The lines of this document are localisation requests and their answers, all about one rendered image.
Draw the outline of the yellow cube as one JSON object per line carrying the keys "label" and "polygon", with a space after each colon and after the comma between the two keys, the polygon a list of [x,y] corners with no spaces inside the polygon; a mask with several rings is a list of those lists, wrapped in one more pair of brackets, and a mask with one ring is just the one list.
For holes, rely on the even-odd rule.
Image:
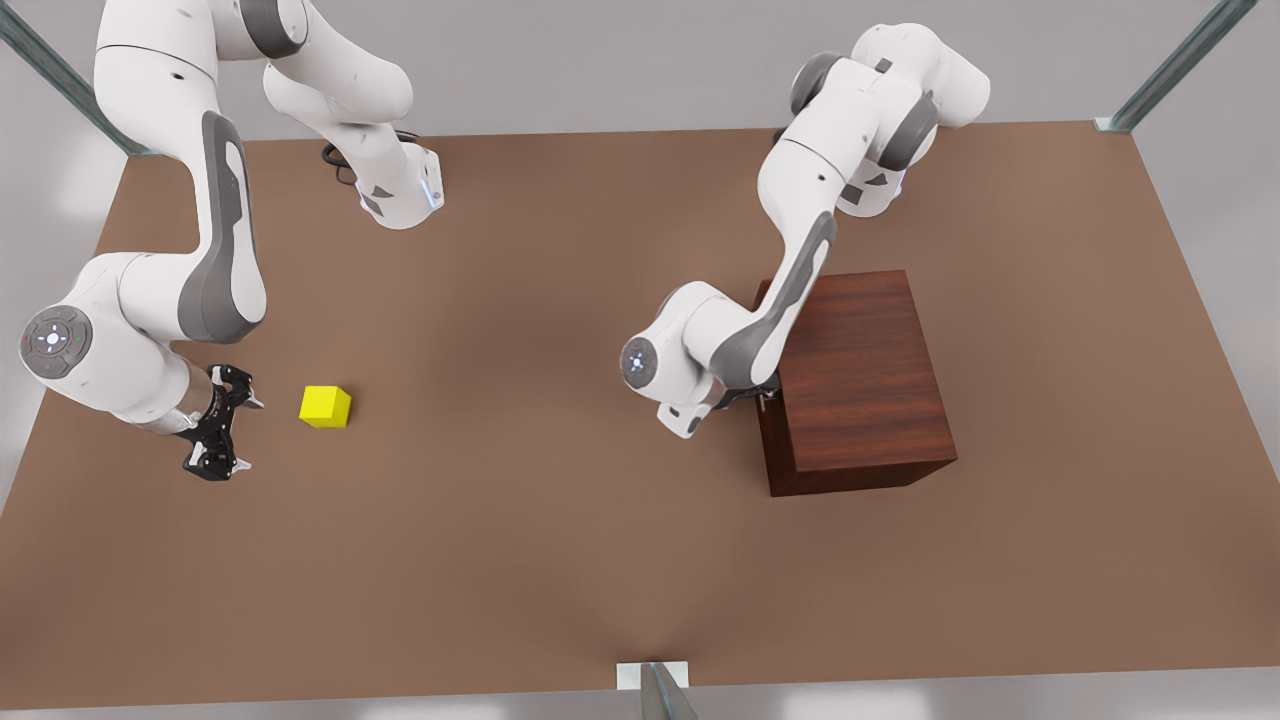
{"label": "yellow cube", "polygon": [[351,396],[338,386],[306,386],[298,418],[315,428],[344,428],[351,405]]}

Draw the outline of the dark brown wooden box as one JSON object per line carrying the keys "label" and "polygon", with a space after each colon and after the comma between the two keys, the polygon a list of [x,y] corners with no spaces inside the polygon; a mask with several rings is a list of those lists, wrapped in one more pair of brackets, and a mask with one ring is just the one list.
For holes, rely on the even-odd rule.
{"label": "dark brown wooden box", "polygon": [[774,497],[910,486],[957,457],[902,270],[818,278],[758,418]]}

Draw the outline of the silver frame post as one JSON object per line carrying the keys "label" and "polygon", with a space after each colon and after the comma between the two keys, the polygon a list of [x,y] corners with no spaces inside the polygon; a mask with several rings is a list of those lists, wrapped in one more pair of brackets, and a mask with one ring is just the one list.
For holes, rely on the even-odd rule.
{"label": "silver frame post", "polygon": [[142,143],[125,137],[102,114],[90,83],[6,0],[0,0],[0,38],[123,152],[154,155]]}
{"label": "silver frame post", "polygon": [[1132,133],[1258,1],[1219,0],[1112,115],[1094,118],[1094,129],[1103,135]]}
{"label": "silver frame post", "polygon": [[640,720],[700,720],[685,693],[686,661],[617,664],[616,685],[640,692]]}

